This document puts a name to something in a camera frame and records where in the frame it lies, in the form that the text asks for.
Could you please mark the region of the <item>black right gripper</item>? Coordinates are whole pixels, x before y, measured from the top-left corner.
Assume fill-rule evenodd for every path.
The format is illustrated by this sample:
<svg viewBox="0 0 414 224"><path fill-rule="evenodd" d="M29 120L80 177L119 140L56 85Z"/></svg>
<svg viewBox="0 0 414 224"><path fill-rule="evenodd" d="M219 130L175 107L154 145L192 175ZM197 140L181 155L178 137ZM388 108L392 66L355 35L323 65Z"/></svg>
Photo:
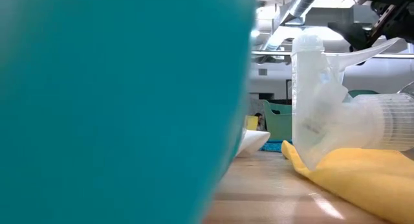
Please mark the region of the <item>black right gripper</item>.
<svg viewBox="0 0 414 224"><path fill-rule="evenodd" d="M349 51L368 49L380 37L401 38L413 44L413 0L368 0L379 17L371 30L360 23L331 22L327 26L339 33L349 44Z"/></svg>

